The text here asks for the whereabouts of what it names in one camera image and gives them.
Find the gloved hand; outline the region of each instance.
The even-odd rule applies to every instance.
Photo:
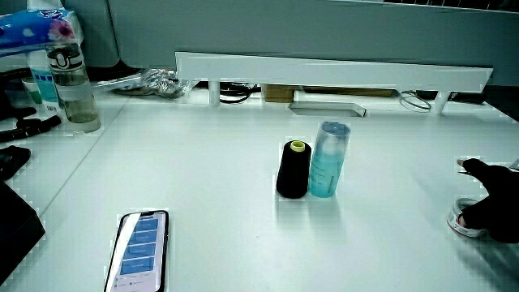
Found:
[[[488,229],[490,236],[502,243],[519,243],[519,173],[474,158],[457,163],[488,191],[488,197],[462,210],[460,224],[469,229]]]

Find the cardboard box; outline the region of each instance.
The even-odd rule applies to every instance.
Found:
[[[390,97],[393,89],[374,89],[374,88],[335,88],[320,86],[304,86],[305,92],[324,93],[324,94],[344,94],[364,97]]]
[[[271,85],[264,84],[261,87],[266,102],[288,102],[294,101],[295,89],[293,85]]]

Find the blue packaging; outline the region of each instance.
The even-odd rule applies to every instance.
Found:
[[[19,11],[0,17],[0,57],[45,49],[50,43],[80,43],[74,11]]]

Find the clear plastic bottle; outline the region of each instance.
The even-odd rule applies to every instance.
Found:
[[[99,129],[101,121],[79,45],[49,45],[46,50],[66,118],[79,131]]]
[[[350,129],[339,122],[324,122],[319,128],[310,167],[310,193],[320,198],[335,194],[341,175]]]

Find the blue liquid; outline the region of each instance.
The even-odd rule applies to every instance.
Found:
[[[320,153],[314,155],[310,167],[310,193],[320,198],[335,194],[344,157]]]

